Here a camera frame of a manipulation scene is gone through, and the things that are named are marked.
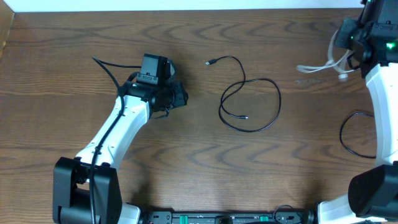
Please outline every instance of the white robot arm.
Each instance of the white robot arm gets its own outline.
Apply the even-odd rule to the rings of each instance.
[[[398,0],[363,1],[346,19],[335,46],[352,50],[371,94],[377,132],[375,168],[352,179],[348,194],[318,206],[319,224],[385,222],[398,218]],[[359,62],[353,68],[351,57]]]
[[[398,161],[398,64],[376,65],[366,76],[376,120],[376,167]],[[319,224],[350,224],[365,220],[385,222],[385,218],[359,218],[352,211],[348,194],[318,206]]]
[[[187,104],[188,94],[182,83],[175,81],[176,68],[168,58],[145,54],[141,72],[133,73],[123,86],[104,64],[127,66],[94,60],[114,80],[119,97],[93,140],[74,159],[61,157],[55,165],[53,220],[136,224],[141,211],[122,203],[117,171],[134,136],[151,114],[164,111],[163,117],[167,117],[169,110]],[[90,191],[78,188],[77,184],[85,182],[90,182]]]

